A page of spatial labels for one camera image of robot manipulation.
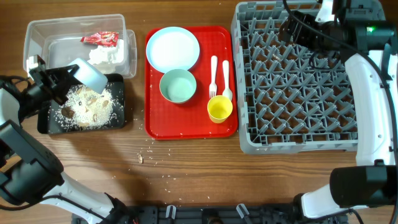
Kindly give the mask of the food scraps and rice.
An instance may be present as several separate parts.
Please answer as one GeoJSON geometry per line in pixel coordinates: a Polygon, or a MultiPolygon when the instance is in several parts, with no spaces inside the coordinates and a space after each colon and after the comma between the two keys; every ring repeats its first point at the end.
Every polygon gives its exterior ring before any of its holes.
{"type": "Polygon", "coordinates": [[[119,121],[124,106],[120,97],[113,95],[107,84],[102,94],[98,94],[84,85],[75,85],[67,93],[68,100],[57,105],[52,112],[55,120],[66,129],[96,129],[119,121]]]}

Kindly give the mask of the light blue bowl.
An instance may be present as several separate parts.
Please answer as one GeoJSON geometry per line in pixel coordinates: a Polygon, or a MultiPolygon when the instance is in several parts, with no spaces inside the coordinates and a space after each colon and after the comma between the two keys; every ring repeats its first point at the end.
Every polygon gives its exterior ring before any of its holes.
{"type": "Polygon", "coordinates": [[[108,82],[107,77],[82,58],[77,58],[69,65],[78,65],[79,69],[73,75],[79,82],[98,94],[102,94],[108,82]]]}

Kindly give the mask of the red snack wrapper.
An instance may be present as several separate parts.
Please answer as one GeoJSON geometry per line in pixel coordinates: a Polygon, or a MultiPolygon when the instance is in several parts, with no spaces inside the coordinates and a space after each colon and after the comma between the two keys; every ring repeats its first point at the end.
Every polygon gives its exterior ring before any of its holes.
{"type": "Polygon", "coordinates": [[[90,36],[84,36],[80,42],[87,44],[95,44],[103,47],[115,47],[119,40],[118,32],[97,32],[90,36]]]}

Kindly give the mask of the white plastic spoon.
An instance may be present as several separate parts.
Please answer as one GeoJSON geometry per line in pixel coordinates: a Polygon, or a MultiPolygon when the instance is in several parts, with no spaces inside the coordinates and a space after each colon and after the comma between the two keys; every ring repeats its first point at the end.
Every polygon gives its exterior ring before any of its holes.
{"type": "Polygon", "coordinates": [[[229,62],[224,60],[222,63],[223,77],[224,77],[224,90],[223,96],[227,97],[230,101],[233,99],[233,93],[229,88],[229,62]]]}

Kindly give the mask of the white plastic fork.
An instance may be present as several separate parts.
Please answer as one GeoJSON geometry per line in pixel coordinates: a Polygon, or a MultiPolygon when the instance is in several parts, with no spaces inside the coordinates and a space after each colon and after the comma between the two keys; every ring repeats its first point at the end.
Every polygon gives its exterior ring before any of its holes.
{"type": "Polygon", "coordinates": [[[211,83],[209,85],[209,96],[210,98],[216,96],[217,85],[216,85],[216,71],[217,71],[218,58],[213,55],[211,57],[211,83]]]}

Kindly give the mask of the yellow plastic cup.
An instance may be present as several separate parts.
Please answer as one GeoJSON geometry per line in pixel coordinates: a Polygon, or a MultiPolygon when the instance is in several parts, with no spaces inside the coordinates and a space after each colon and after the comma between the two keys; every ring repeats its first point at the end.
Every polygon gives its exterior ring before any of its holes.
{"type": "Polygon", "coordinates": [[[212,122],[220,124],[227,120],[233,111],[231,100],[223,95],[212,97],[207,104],[207,111],[212,122]]]}

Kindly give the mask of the light blue plate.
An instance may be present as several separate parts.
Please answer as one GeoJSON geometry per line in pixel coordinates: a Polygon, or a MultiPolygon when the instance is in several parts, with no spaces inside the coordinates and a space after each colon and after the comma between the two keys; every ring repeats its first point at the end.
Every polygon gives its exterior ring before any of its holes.
{"type": "Polygon", "coordinates": [[[198,39],[182,27],[165,27],[155,31],[146,45],[147,61],[161,73],[173,69],[189,70],[199,56],[198,39]]]}

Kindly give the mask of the mint green bowl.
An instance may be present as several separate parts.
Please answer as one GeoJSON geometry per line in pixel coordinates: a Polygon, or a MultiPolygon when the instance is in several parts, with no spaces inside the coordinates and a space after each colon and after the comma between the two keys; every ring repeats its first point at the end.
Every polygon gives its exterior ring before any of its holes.
{"type": "Polygon", "coordinates": [[[159,82],[161,95],[169,102],[182,104],[193,97],[197,81],[188,70],[174,69],[165,73],[159,82]]]}

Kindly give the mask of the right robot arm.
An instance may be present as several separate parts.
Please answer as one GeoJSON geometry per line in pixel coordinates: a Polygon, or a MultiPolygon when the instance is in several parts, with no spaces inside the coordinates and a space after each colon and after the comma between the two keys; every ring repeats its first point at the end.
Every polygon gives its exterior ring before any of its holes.
{"type": "Polygon", "coordinates": [[[325,21],[290,11],[280,38],[314,51],[339,52],[351,82],[358,126],[356,165],[334,169],[328,185],[297,196],[297,219],[396,206],[396,26],[364,4],[334,9],[325,21]]]}

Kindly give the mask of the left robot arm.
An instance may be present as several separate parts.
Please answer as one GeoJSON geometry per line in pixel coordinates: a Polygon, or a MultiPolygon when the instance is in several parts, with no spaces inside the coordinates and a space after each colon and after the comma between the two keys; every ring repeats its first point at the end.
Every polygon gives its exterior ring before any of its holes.
{"type": "Polygon", "coordinates": [[[24,210],[41,203],[71,212],[87,223],[139,221],[122,201],[69,177],[58,157],[21,126],[47,102],[64,104],[74,83],[90,86],[87,78],[92,73],[76,64],[52,69],[36,67],[30,70],[34,83],[23,91],[16,87],[14,77],[1,77],[1,166],[12,155],[20,157],[10,168],[1,170],[1,198],[10,204],[2,206],[2,210],[24,210]]]}

